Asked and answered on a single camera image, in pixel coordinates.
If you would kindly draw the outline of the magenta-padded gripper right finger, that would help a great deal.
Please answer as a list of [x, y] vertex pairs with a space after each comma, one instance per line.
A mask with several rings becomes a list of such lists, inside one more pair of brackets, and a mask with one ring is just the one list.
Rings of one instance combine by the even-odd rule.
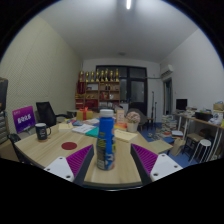
[[131, 144], [131, 155], [143, 185], [150, 184], [182, 169], [168, 155], [164, 153], [156, 155], [136, 144]]

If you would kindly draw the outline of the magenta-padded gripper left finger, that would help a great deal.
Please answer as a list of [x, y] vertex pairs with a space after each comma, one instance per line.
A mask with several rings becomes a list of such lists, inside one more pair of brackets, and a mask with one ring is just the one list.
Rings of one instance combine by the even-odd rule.
[[45, 171], [82, 186], [93, 156], [94, 147], [89, 145], [68, 157], [58, 157]]

